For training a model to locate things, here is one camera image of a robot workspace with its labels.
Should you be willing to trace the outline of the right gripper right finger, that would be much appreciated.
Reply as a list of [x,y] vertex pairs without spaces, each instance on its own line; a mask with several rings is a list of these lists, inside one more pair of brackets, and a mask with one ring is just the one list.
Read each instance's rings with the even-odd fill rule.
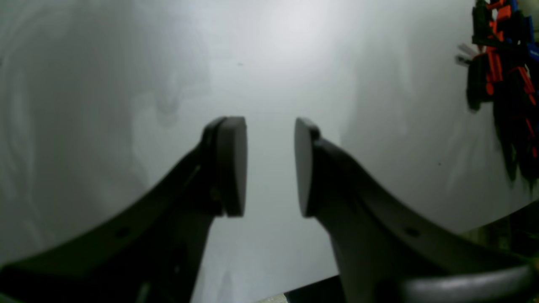
[[349,303],[526,303],[538,266],[412,211],[309,119],[295,120],[302,215],[324,227]]

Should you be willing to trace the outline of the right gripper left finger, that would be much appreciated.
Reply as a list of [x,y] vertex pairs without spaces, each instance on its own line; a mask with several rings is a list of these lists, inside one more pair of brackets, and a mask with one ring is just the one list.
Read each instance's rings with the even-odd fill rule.
[[200,143],[134,205],[1,270],[1,294],[21,303],[188,303],[213,220],[245,211],[244,117],[208,123]]

